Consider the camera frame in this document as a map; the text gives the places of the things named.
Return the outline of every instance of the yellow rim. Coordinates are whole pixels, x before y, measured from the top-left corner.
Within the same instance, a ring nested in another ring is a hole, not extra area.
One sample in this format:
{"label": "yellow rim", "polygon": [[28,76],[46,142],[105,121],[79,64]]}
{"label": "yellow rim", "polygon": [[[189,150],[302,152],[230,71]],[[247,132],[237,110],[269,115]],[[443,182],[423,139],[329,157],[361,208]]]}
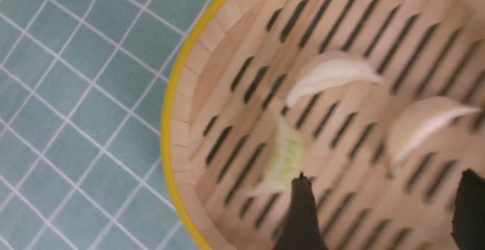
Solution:
{"label": "yellow rim", "polygon": [[185,61],[187,60],[194,43],[199,38],[199,35],[204,30],[207,23],[226,1],[227,0],[214,0],[194,26],[191,33],[187,37],[187,40],[185,40],[185,43],[178,54],[177,61],[172,69],[170,81],[168,81],[161,117],[161,162],[163,165],[163,174],[165,175],[165,180],[167,182],[168,193],[170,194],[170,198],[172,199],[175,209],[177,209],[180,220],[184,224],[190,236],[192,236],[192,239],[194,239],[202,250],[210,250],[211,246],[207,243],[206,239],[199,232],[199,229],[192,222],[192,219],[185,209],[182,198],[180,198],[180,194],[178,193],[177,186],[175,184],[175,176],[172,171],[172,158],[170,157],[170,120],[172,118],[172,107],[174,105],[178,81],[180,80],[180,74],[184,67]]}

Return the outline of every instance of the blue tiled surface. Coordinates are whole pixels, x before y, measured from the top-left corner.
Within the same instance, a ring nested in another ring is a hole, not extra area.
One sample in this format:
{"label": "blue tiled surface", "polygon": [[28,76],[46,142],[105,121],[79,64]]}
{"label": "blue tiled surface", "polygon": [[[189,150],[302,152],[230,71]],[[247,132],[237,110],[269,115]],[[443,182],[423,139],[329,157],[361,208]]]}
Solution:
{"label": "blue tiled surface", "polygon": [[211,1],[0,0],[0,249],[196,249],[160,112]]}

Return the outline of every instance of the steamer basket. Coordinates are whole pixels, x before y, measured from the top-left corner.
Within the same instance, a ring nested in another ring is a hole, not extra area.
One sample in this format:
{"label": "steamer basket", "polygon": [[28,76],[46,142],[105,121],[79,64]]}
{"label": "steamer basket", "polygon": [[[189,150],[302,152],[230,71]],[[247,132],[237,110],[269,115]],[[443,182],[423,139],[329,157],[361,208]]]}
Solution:
{"label": "steamer basket", "polygon": [[[274,112],[307,146],[305,174],[325,242],[337,249],[456,249],[464,169],[485,174],[483,112],[430,137],[387,178],[383,132],[414,100],[485,106],[485,0],[215,0],[172,72],[163,108],[169,192],[202,249],[270,249],[289,192],[248,198],[270,153]],[[284,109],[303,65],[329,50],[362,55],[385,77]]]}

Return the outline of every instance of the black object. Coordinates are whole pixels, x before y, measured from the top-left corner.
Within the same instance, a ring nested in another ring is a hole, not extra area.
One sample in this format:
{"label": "black object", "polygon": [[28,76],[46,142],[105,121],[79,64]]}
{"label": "black object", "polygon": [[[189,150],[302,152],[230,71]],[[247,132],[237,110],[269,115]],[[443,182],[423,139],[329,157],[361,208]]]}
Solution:
{"label": "black object", "polygon": [[460,250],[485,250],[485,180],[471,169],[461,177],[452,224]]}
{"label": "black object", "polygon": [[328,250],[318,227],[315,196],[310,180],[303,176],[291,181],[288,219],[274,250]]}

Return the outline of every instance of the bamboo steamer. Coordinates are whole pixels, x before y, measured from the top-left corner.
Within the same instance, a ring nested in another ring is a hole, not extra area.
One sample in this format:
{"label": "bamboo steamer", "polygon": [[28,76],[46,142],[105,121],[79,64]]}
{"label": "bamboo steamer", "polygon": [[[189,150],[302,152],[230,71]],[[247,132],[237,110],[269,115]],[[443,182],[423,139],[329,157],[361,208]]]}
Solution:
{"label": "bamboo steamer", "polygon": [[[215,0],[187,39],[165,94],[164,174],[201,249],[271,249],[289,192],[248,198],[270,152],[274,112],[307,143],[322,236],[337,249],[456,249],[451,219],[461,172],[485,174],[483,112],[380,163],[384,132],[415,100],[485,106],[485,0]],[[312,57],[343,50],[385,83],[284,100]]]}

